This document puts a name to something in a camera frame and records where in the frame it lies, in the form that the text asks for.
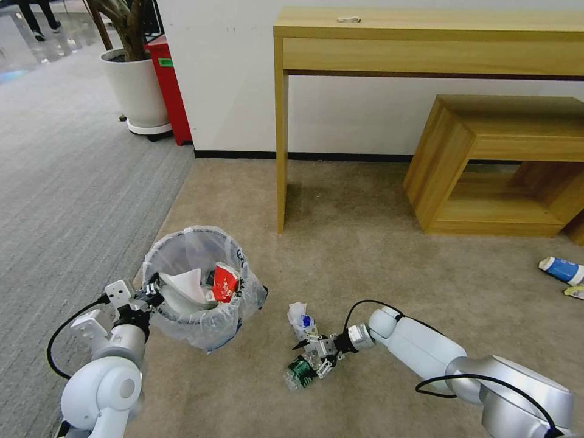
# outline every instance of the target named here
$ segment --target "reflective floor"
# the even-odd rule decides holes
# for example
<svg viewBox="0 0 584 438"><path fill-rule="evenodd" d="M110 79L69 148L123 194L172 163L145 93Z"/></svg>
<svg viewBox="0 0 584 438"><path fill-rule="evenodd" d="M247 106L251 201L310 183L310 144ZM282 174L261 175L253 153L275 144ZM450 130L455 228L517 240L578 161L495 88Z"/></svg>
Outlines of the reflective floor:
<svg viewBox="0 0 584 438"><path fill-rule="evenodd" d="M60 12L62 4L51 3L57 20L63 27L60 33L51 32L46 17L36 5L36 20L46 41L35 40L18 6L0 9L0 84L14 80L27 72L41 68L76 53L92 44L102 44L97 29L86 12ZM112 42L117 39L110 30Z"/></svg>

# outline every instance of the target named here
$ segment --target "plastic bag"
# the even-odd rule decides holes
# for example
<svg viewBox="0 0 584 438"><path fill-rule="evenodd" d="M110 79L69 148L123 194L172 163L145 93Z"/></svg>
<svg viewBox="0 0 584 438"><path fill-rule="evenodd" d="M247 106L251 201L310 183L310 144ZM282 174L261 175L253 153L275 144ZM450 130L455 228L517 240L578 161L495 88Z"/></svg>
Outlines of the plastic bag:
<svg viewBox="0 0 584 438"><path fill-rule="evenodd" d="M167 336L184 339L207 353L231 340L242 322L263 306L268 295L249 269L241 247L220 228L192 226L156 242L142 265L142 284L146 286L157 272L177 275L200 268L201 278L206 279L217 262L240 272L238 290L229 303L180 317L165 311L162 304L151 318L151 323Z"/></svg>

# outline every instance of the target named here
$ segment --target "trash can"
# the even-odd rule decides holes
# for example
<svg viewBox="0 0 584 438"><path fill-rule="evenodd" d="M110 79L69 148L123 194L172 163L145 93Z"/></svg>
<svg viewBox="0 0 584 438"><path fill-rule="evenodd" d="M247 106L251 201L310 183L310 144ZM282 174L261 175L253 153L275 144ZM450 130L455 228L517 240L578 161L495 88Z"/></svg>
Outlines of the trash can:
<svg viewBox="0 0 584 438"><path fill-rule="evenodd" d="M181 90L178 88L175 68L170 57L169 44L166 35L161 35L146 44L150 50L150 58L154 63L154 70L162 92L162 98L169 114L172 133L177 145L192 143L193 137L189 128L187 114L184 111Z"/></svg>
<svg viewBox="0 0 584 438"><path fill-rule="evenodd" d="M199 268L201 278L206 278L217 262L240 272L230 302L178 317L163 303L151 317L152 325L167 336L184 339L207 353L230 341L242 322L262 308L268 295L268 290L249 268L242 248L220 228L192 226L156 242L142 265L142 283L146 286L160 272L174 276Z"/></svg>

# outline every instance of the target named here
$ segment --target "shoe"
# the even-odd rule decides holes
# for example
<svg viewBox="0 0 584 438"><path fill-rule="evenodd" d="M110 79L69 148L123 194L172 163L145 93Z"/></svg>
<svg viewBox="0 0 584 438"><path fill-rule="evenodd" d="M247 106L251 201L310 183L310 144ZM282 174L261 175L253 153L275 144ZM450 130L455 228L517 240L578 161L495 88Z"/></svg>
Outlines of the shoe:
<svg viewBox="0 0 584 438"><path fill-rule="evenodd" d="M44 35L41 33L40 30L33 30L32 34L35 36L35 39L37 41L46 41L47 39L44 37Z"/></svg>
<svg viewBox="0 0 584 438"><path fill-rule="evenodd" d="M51 27L50 29L53 31L53 33L59 33L59 32L61 32L61 22L60 21L57 21L57 27L54 28L54 29Z"/></svg>

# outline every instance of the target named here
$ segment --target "blue and white can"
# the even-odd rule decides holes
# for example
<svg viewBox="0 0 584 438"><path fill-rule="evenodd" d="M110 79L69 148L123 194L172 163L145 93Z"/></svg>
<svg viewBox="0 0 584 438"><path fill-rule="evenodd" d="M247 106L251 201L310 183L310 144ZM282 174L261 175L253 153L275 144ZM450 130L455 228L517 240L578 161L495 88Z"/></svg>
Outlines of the blue and white can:
<svg viewBox="0 0 584 438"><path fill-rule="evenodd" d="M546 257L540 261L539 267L570 286L577 286L584 280L584 266L568 260Z"/></svg>

